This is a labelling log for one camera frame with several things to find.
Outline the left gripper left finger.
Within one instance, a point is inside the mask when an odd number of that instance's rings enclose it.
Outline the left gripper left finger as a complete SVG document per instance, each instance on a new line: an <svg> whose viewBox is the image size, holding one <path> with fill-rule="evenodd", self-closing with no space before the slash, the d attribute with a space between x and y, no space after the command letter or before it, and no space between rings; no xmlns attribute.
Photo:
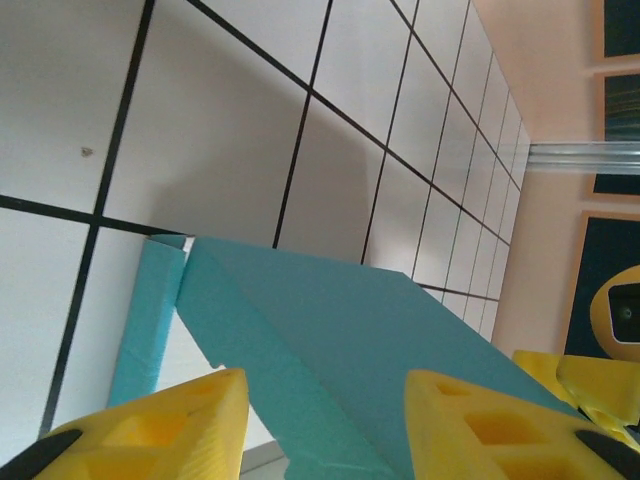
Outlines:
<svg viewBox="0 0 640 480"><path fill-rule="evenodd" d="M19 455L22 479L237 479L244 370L190 380L54 429Z"/></svg>

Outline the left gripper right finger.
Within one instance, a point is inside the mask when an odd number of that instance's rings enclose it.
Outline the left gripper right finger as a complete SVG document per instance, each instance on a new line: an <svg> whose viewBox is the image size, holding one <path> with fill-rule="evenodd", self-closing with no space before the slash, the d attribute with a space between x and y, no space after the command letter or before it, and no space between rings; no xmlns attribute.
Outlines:
<svg viewBox="0 0 640 480"><path fill-rule="evenodd" d="M639 454L592 422L429 370L407 374L417 479L636 479Z"/></svg>

